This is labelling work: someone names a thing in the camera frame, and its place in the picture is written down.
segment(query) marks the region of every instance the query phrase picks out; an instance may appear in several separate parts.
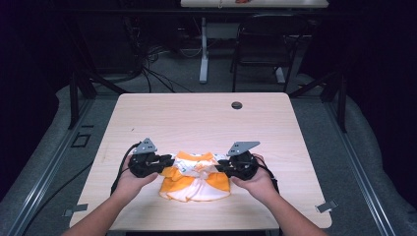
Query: cloth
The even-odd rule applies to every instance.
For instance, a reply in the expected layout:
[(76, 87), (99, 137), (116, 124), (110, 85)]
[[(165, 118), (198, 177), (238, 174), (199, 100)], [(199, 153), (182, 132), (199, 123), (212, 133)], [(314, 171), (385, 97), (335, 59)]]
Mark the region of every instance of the cloth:
[(169, 200), (180, 202), (214, 201), (230, 195), (229, 179), (215, 168), (225, 155), (191, 155), (180, 151), (174, 164), (165, 168), (159, 194)]

